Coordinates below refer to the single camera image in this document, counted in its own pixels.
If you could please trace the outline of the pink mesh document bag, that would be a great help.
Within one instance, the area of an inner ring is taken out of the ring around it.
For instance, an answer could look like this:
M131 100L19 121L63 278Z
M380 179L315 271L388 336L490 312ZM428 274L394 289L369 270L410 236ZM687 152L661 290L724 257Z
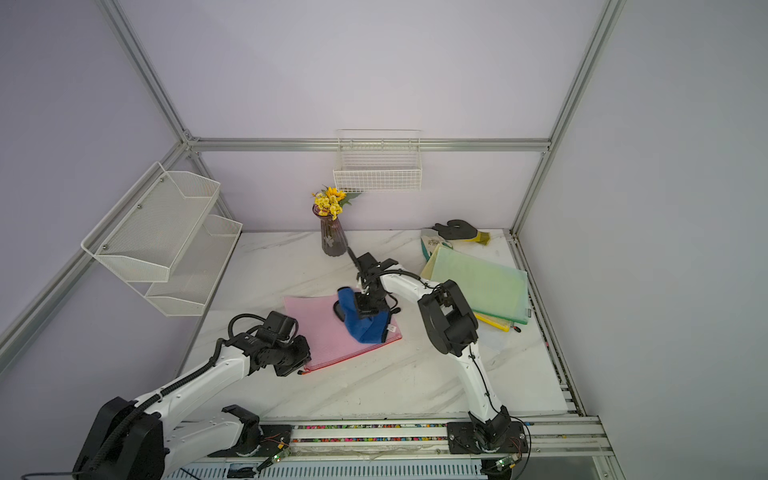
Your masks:
M344 324L333 312L337 293L321 297L285 297L285 313L298 321L298 332L310 346L311 360L303 367L305 373L359 357L368 352L392 344L402 338L402 332L394 320L397 332L385 344L361 344L347 332Z

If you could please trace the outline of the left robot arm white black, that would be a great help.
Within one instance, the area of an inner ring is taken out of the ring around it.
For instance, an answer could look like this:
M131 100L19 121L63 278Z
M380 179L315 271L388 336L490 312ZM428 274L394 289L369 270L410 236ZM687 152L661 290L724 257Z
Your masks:
M272 311L254 326L216 340L193 371L133 400L116 397L94 420L72 471L75 479L162 479L204 457L274 455L286 428L265 430L257 414L231 404L208 420L190 415L227 387L271 367L279 377L309 362L310 347L296 319Z

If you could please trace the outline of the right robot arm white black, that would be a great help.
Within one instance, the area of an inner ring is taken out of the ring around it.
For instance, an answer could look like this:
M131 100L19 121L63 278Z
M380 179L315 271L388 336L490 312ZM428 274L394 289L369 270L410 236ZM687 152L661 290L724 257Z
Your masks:
M415 304L431 345L458 363L477 441L493 449L511 431L512 418L487 378L478 346L479 322L459 285L426 280L393 259L380 262L351 249L347 254L357 270L357 287L338 290L334 311L349 334L360 343L382 343L398 308L387 300Z

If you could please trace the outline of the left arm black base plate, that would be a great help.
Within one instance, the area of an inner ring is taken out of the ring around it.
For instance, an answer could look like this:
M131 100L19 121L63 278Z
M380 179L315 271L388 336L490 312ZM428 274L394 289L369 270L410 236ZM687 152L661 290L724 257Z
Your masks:
M289 424L260 425L252 429L233 446L228 454L236 457L270 457L289 447L293 426Z

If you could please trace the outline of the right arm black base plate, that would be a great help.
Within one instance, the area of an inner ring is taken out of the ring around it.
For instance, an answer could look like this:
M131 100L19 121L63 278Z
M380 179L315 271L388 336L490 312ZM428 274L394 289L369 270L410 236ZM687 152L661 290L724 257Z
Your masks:
M451 454L527 454L528 439L518 421L492 426L489 422L449 422L446 425Z

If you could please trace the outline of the blue microfiber cleaning cloth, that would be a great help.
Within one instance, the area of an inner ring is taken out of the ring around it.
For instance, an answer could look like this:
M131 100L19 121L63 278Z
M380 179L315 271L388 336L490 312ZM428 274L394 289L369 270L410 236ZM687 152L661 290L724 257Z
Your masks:
M349 335L361 344L385 344L397 332L394 314L397 309L385 300L343 287L337 291L333 312Z

